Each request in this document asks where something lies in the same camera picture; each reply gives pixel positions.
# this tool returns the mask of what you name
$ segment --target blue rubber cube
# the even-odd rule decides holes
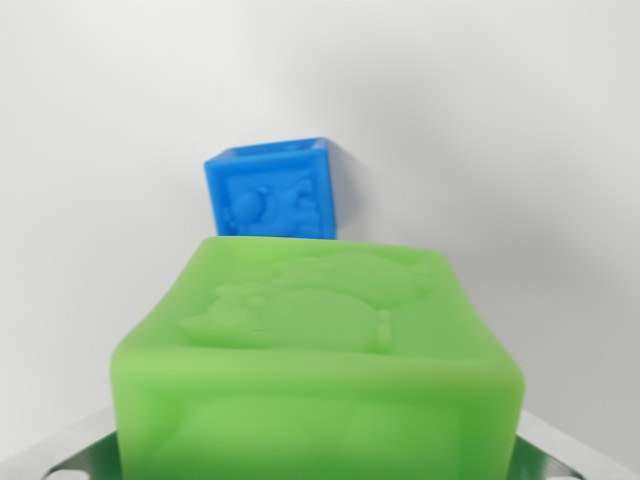
[[[235,147],[205,163],[218,235],[336,238],[327,140]]]

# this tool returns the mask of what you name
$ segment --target green block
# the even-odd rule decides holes
[[[127,480],[503,480],[524,381],[447,261],[216,237],[112,362]]]

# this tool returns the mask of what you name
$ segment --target metal surface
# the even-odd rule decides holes
[[[523,412],[507,480],[552,479],[640,477]],[[0,464],[0,480],[122,480],[111,409]]]

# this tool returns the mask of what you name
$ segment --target rubber toy block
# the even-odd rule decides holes
[[[127,480],[504,480],[523,377],[447,261],[204,241],[112,362]]]
[[[324,138],[231,148],[205,172],[218,235],[336,237]]]

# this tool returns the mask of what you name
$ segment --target white wall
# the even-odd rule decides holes
[[[527,407],[640,470],[640,4],[0,3],[0,458],[109,402],[213,233],[202,162],[326,135],[341,236],[452,260]]]

